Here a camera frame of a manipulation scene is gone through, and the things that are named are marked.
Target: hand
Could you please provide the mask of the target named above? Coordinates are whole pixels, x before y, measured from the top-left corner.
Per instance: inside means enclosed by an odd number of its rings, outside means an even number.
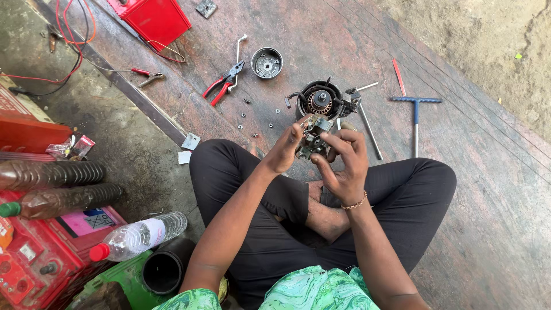
[[[317,165],[324,186],[346,206],[359,203],[364,198],[365,177],[369,167],[364,135],[341,129],[335,135],[324,132],[321,138],[331,146],[327,159],[317,153],[310,158]],[[344,161],[344,170],[333,171],[329,163],[339,154]]]
[[[295,160],[295,149],[302,139],[302,128],[300,124],[310,116],[311,114],[308,114],[298,122],[287,127],[274,147],[272,147],[266,157],[260,162],[260,165],[264,165],[274,174],[282,174],[287,171]]]

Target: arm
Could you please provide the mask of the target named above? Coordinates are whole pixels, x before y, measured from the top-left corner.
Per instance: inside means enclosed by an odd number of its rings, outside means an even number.
[[[311,158],[320,170],[324,186],[347,206],[359,203],[364,197],[369,166],[364,135],[343,129],[336,135],[322,133],[322,139],[331,146],[327,159],[319,154]],[[329,162],[339,154],[345,170],[334,172]],[[360,270],[375,303],[381,309],[429,309],[400,263],[368,200],[347,210],[347,215]]]
[[[193,288],[208,288],[218,293],[220,279],[241,248],[260,199],[270,182],[293,163],[301,136],[299,123],[287,128],[214,216],[191,255],[180,293]]]

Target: green bottle cap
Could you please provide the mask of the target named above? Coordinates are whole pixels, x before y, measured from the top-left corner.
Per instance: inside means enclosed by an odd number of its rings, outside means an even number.
[[[21,205],[18,202],[6,202],[0,205],[0,216],[17,216],[21,213]]]

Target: green plastic crate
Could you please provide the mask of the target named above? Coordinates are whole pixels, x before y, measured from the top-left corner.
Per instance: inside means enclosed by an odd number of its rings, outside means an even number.
[[[113,281],[122,286],[132,310],[151,310],[174,297],[175,294],[157,295],[145,288],[142,281],[142,266],[151,253],[153,253],[151,250],[147,250],[133,259],[120,262],[99,274],[88,281],[84,285],[84,290],[76,295],[73,300],[84,299],[95,292],[103,283]],[[66,310],[72,310],[72,304]]]

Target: metal strip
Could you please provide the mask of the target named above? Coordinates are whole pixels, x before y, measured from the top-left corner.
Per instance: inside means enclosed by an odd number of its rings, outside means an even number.
[[[396,76],[398,77],[398,83],[400,84],[400,89],[402,90],[402,96],[406,97],[406,89],[404,87],[404,82],[402,82],[402,75],[400,74],[400,69],[398,69],[398,63],[396,58],[392,59],[392,64],[394,65],[394,70],[396,71]]]
[[[34,0],[36,9],[42,16],[52,25],[57,25],[56,12],[50,8],[43,0]],[[65,22],[60,19],[62,27],[67,27]],[[73,31],[75,42],[82,42],[83,38]],[[87,59],[94,59],[98,66],[115,70],[90,44],[82,51],[82,54]],[[105,71],[97,68],[103,75],[110,80],[130,101],[132,101],[144,114],[151,119],[169,138],[171,138],[178,146],[182,145],[186,139],[186,135],[160,110],[151,102],[142,92],[134,85],[127,81],[118,72]]]

